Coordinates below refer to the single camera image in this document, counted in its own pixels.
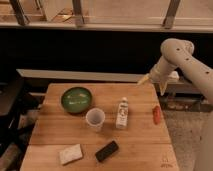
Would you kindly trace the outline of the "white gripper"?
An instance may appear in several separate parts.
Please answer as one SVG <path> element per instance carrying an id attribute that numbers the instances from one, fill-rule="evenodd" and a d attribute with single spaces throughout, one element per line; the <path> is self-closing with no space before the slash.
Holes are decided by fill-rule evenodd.
<path id="1" fill-rule="evenodd" d="M 160 59 L 150 70 L 149 74 L 145 74 L 139 81 L 138 85 L 144 84 L 149 78 L 159 84 L 160 95 L 163 96 L 167 89 L 167 82 L 176 82 L 170 80 L 169 75 L 172 71 L 176 71 L 176 66 L 169 63 L 166 59 Z"/>

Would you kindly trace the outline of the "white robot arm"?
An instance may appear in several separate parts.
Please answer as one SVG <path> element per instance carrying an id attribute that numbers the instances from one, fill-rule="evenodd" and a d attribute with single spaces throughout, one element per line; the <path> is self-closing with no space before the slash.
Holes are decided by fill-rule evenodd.
<path id="1" fill-rule="evenodd" d="M 162 42 L 160 50 L 160 59 L 138 81 L 138 85 L 148 80 L 156 82 L 161 94 L 164 94 L 169 75 L 180 68 L 213 106 L 213 69 L 193 57 L 194 44 L 188 40 L 169 38 Z M 213 111 L 203 125 L 193 171 L 213 171 Z"/>

